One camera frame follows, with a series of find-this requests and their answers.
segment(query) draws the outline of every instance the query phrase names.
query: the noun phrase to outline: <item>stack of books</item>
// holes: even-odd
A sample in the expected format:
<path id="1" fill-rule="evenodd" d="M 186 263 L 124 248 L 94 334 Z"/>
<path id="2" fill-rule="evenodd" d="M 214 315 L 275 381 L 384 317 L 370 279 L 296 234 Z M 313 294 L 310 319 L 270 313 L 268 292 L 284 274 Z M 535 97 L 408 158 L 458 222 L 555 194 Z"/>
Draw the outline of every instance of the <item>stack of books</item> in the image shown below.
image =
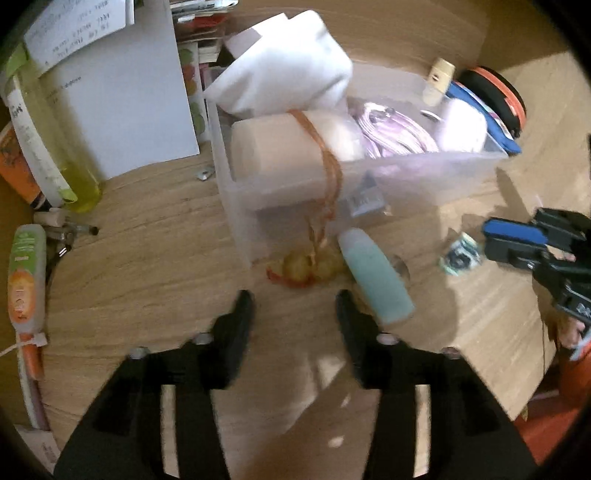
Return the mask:
<path id="1" fill-rule="evenodd" d="M 214 63 L 222 49 L 228 13 L 238 0 L 170 0 L 179 46 L 197 44 L 199 63 Z"/>

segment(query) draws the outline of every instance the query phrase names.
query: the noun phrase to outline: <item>white bottle label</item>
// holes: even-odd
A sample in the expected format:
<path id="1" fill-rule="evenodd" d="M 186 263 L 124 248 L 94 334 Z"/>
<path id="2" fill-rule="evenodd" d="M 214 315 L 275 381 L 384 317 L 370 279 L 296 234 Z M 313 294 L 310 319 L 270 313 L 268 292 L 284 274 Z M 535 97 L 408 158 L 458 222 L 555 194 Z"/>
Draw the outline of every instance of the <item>white bottle label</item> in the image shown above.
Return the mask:
<path id="1" fill-rule="evenodd" d="M 7 101 L 18 142 L 21 145 L 26 144 L 28 146 L 27 150 L 31 153 L 30 156 L 33 157 L 26 157 L 27 162 L 34 161 L 37 163 L 47 180 L 55 185 L 65 202 L 71 203 L 77 201 L 78 197 L 68 185 L 59 168 L 57 168 L 56 163 L 53 161 L 51 154 L 47 151 L 43 140 L 37 132 L 22 98 L 21 90 L 15 88 L 8 95 Z"/>

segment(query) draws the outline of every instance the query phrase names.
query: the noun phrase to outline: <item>orange package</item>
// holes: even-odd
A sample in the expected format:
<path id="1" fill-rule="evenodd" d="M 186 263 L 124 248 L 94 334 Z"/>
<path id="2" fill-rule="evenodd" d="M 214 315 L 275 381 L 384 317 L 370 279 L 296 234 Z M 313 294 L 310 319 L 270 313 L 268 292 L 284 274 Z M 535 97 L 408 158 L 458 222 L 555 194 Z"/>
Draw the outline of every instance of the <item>orange package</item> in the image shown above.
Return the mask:
<path id="1" fill-rule="evenodd" d="M 22 154 L 12 122 L 0 132 L 0 175 L 33 209 L 50 206 Z"/>

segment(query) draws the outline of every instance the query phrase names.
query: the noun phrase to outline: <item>orange stripe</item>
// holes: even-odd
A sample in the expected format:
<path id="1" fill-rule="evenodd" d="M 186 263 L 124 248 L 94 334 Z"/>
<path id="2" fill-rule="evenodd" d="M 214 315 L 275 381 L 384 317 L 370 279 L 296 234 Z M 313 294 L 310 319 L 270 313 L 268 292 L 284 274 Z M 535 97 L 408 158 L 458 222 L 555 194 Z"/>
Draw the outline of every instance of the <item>orange stripe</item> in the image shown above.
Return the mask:
<path id="1" fill-rule="evenodd" d="M 511 108 L 511 111 L 513 111 L 513 114 L 516 115 L 519 119 L 519 124 L 523 129 L 523 127 L 525 126 L 525 110 L 523 109 L 523 105 L 521 105 L 519 99 L 510 90 L 510 88 L 507 85 L 505 85 L 502 81 L 500 81 L 497 77 L 495 77 L 491 72 L 483 68 L 476 67 L 472 70 L 486 78 L 495 87 L 497 87 L 503 93 L 503 95 L 505 95 L 507 104 Z"/>

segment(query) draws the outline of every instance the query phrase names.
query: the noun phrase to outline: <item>blue gripper pad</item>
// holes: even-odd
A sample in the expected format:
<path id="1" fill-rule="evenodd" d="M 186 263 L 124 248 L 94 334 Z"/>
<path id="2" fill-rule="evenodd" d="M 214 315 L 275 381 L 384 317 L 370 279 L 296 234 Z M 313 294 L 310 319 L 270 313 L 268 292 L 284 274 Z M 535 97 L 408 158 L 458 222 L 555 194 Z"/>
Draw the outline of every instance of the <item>blue gripper pad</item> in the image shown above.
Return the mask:
<path id="1" fill-rule="evenodd" d="M 548 238 L 537 227 L 508 220 L 487 220 L 482 225 L 482 233 L 486 236 L 514 238 L 531 244 L 546 245 L 548 243 Z"/>

